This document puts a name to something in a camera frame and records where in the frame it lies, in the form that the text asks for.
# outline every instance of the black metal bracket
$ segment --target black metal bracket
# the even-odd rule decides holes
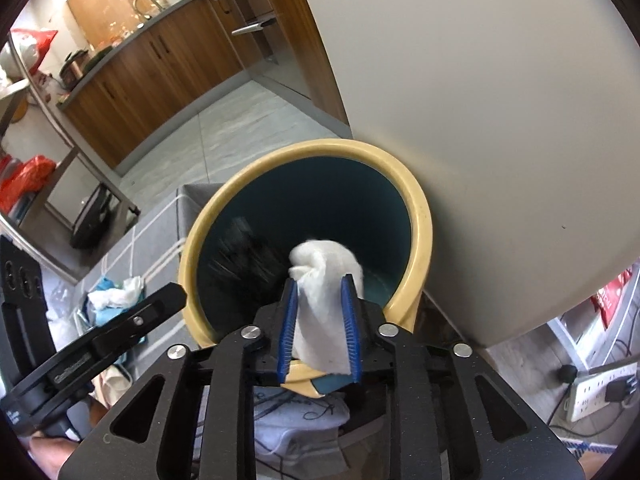
[[[5,389],[11,390],[56,353],[46,313],[40,265],[1,236],[0,371]],[[84,436],[89,428],[74,427],[65,415],[47,428],[47,434],[64,436],[69,430]]]
[[[60,472],[61,480],[187,480],[208,386],[200,480],[255,477],[252,386],[278,385],[279,339],[291,281],[278,304],[219,345],[173,347],[110,410]],[[354,296],[353,283],[351,294]],[[386,384],[386,477],[452,480],[584,477],[544,422],[470,348],[418,344],[354,296],[362,380]]]
[[[0,399],[0,409],[15,433],[28,436],[63,418],[92,391],[91,379],[142,336],[180,312],[185,302],[182,287],[169,283],[40,364]]]

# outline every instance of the plastic bag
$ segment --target plastic bag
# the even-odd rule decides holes
[[[41,190],[55,169],[56,163],[44,155],[20,164],[14,174],[0,184],[0,210],[9,214],[23,193]]]
[[[57,30],[11,29],[15,47],[20,52],[31,75],[34,75],[39,69],[57,33]],[[18,69],[14,57],[11,55],[8,43],[0,51],[0,65],[10,78],[22,78],[20,69]]]
[[[6,76],[6,72],[0,66],[0,92],[11,85],[11,80]]]
[[[592,297],[591,303],[600,311],[604,328],[609,328],[613,316],[618,309],[622,289],[631,279],[632,269],[626,269],[615,280],[600,288]]]

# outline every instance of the power strip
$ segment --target power strip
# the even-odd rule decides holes
[[[575,422],[604,408],[609,404],[604,400],[607,385],[617,378],[635,375],[637,370],[638,363],[631,363],[609,372],[576,379],[565,408],[566,420]]]

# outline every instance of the yellow rim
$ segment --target yellow rim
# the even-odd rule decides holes
[[[404,276],[396,292],[386,304],[384,313],[390,322],[407,330],[413,329],[417,305],[429,270],[433,245],[431,213],[422,188],[399,160],[375,146],[357,140],[321,139],[287,146],[249,164],[222,186],[198,215],[182,252],[178,281],[187,293],[187,305],[182,311],[185,323],[200,346],[205,348],[216,343],[216,335],[198,301],[195,272],[200,250],[210,226],[229,201],[252,180],[287,162],[312,156],[341,156],[367,164],[386,176],[402,196],[411,220],[411,250]],[[324,372],[313,370],[304,363],[295,361],[291,363],[287,385],[293,387],[290,384],[292,382],[309,381],[323,375],[325,375]],[[306,386],[299,385],[292,389],[299,391],[300,388],[303,390],[300,391],[301,393],[310,397],[319,395],[317,392],[311,395],[312,392]]]

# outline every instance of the towel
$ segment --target towel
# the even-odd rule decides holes
[[[349,374],[340,281],[352,274],[362,297],[362,267],[346,247],[331,240],[309,240],[295,247],[289,275],[298,283],[298,318],[293,357],[315,370]]]
[[[88,297],[96,310],[107,307],[127,309],[140,301],[143,286],[140,276],[127,278],[122,287],[116,287],[111,280],[103,278]]]
[[[309,399],[284,388],[254,387],[258,466],[267,463],[301,480],[347,470],[338,444],[338,429],[347,420],[340,394]]]

